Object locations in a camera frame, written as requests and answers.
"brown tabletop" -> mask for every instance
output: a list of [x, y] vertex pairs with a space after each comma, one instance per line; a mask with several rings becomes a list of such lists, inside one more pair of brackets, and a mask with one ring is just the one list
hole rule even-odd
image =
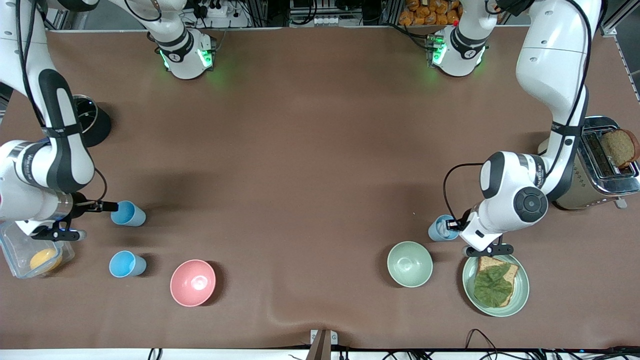
[[[51, 33], [75, 94], [106, 103], [115, 125], [91, 149], [107, 200], [147, 211], [140, 228], [108, 214], [74, 222], [89, 237], [50, 277], [20, 280], [0, 265], [0, 347], [281, 347], [330, 328], [351, 347], [462, 347], [482, 329], [498, 347], [590, 347], [640, 338], [640, 197], [566, 213], [509, 233], [531, 281], [521, 312], [492, 318], [461, 286], [463, 242], [433, 243], [453, 165], [498, 150], [534, 152], [550, 112], [515, 79], [525, 28], [496, 29], [466, 78], [429, 69], [393, 29], [229, 32], [216, 68], [191, 80], [162, 68], [143, 33]], [[587, 114], [640, 133], [640, 106], [613, 39], [598, 37]], [[14, 95], [1, 139], [42, 137]], [[477, 168], [451, 177], [457, 214], [482, 199]], [[96, 197], [98, 177], [83, 192]], [[435, 260], [420, 288], [386, 273], [397, 242]], [[115, 279], [129, 249], [144, 276]], [[169, 292], [175, 268], [212, 261], [207, 306]], [[479, 339], [473, 346], [485, 347]]]

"green leafy vegetable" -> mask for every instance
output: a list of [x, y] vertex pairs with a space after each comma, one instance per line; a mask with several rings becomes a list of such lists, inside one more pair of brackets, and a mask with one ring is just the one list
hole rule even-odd
[[474, 296], [488, 307], [499, 307], [513, 291], [513, 285], [505, 280], [504, 274], [511, 264], [489, 266], [480, 271], [474, 280]]

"toast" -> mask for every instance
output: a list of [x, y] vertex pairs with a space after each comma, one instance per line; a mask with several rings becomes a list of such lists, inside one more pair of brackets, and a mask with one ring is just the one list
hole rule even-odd
[[606, 155], [618, 168], [628, 167], [640, 158], [640, 144], [629, 130], [617, 129], [602, 135], [600, 139]]
[[[502, 265], [502, 264], [506, 264], [506, 261], [502, 261], [502, 260], [498, 260], [496, 258], [490, 258], [488, 256], [481, 256], [478, 259], [478, 270], [476, 273], [488, 268], [489, 266], [496, 266], [496, 265]], [[507, 271], [506, 274], [504, 274], [504, 276], [502, 277], [503, 279], [507, 280], [508, 283], [510, 283], [512, 286], [514, 286], [514, 282], [516, 279], [516, 273], [518, 272], [518, 265], [516, 264], [511, 264], [511, 267], [509, 267], [509, 270]], [[500, 304], [499, 307], [505, 307], [507, 305], [509, 305], [509, 301], [511, 301], [511, 296], [513, 296], [513, 291], [511, 292], [511, 294], [509, 294], [509, 297], [507, 297], [507, 300], [505, 300], [502, 304]]]

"white surface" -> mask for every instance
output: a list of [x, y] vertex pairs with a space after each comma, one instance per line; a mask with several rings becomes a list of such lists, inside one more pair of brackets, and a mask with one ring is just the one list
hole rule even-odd
[[[474, 337], [472, 343], [484, 346], [484, 340]], [[0, 350], [2, 360], [145, 360], [149, 354], [148, 348], [98, 348], [98, 349], [43, 349], [43, 350]], [[308, 350], [253, 350], [253, 349], [164, 349], [161, 360], [292, 360], [293, 357], [304, 360]], [[382, 360], [388, 353], [379, 352], [349, 352], [350, 360]], [[511, 352], [515, 356], [527, 356], [522, 352]], [[396, 353], [397, 360], [409, 360], [406, 353]], [[433, 360], [479, 360], [486, 352], [437, 352], [431, 355]], [[596, 354], [579, 354], [583, 360], [590, 360]], [[561, 354], [563, 360], [572, 360], [568, 354]], [[331, 359], [339, 360], [340, 353], [332, 352]], [[555, 360], [553, 354], [548, 359]], [[498, 355], [497, 360], [513, 360], [512, 357]]]

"yellow object in container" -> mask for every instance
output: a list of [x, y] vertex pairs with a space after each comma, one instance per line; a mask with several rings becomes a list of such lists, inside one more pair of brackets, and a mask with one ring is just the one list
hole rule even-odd
[[39, 266], [41, 266], [42, 264], [46, 263], [47, 261], [51, 260], [54, 256], [58, 255], [58, 259], [56, 260], [56, 262], [46, 271], [51, 271], [53, 269], [55, 269], [56, 267], [58, 267], [58, 265], [60, 265], [60, 263], [62, 262], [62, 255], [58, 253], [58, 251], [56, 251], [56, 249], [44, 249], [44, 250], [40, 250], [38, 251], [32, 258], [31, 261], [29, 262], [29, 266], [31, 267], [31, 269], [36, 269]]

